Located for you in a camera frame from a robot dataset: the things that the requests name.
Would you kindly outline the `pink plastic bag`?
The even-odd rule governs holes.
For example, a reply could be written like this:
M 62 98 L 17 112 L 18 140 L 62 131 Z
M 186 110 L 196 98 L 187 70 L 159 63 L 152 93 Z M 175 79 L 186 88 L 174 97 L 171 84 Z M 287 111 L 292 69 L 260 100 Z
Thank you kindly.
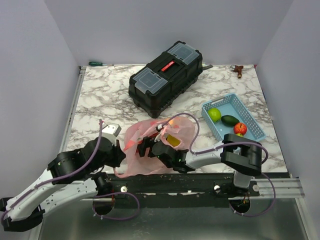
M 124 135 L 126 170 L 114 174 L 119 178 L 136 175 L 191 172 L 186 156 L 195 136 L 195 124 L 186 117 L 175 117 L 160 131 L 156 127 L 166 119 L 149 119 L 130 126 Z

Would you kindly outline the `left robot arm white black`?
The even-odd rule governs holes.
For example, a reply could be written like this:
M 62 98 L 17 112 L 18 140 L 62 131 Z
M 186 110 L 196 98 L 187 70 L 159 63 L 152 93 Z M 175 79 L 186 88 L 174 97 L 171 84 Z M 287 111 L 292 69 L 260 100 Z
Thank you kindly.
M 20 196 L 3 197 L 0 218 L 6 232 L 26 232 L 58 208 L 87 197 L 107 197 L 112 184 L 99 168 L 119 167 L 126 157 L 119 140 L 106 137 L 84 147 L 59 153 L 35 183 Z

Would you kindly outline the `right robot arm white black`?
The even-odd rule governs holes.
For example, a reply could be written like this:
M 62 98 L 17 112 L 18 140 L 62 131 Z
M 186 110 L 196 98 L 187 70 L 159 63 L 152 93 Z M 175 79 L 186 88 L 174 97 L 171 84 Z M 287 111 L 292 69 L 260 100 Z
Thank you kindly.
M 158 158 L 167 168 L 185 174 L 208 165 L 225 164 L 234 169 L 230 191 L 241 196 L 247 192 L 253 177 L 262 173 L 268 151 L 259 143 L 235 134 L 225 134 L 222 141 L 210 149 L 177 150 L 155 137 L 144 137 L 137 145 L 140 157 Z

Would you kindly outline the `green fake apple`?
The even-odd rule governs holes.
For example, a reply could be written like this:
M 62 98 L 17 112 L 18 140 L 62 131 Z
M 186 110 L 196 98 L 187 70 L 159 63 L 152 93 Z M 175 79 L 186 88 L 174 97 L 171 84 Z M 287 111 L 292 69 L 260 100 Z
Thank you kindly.
M 218 122 L 221 117 L 222 117 L 222 114 L 220 112 L 219 109 L 217 108 L 211 108 L 208 110 L 208 116 L 210 117 L 210 119 L 213 121 L 213 122 Z

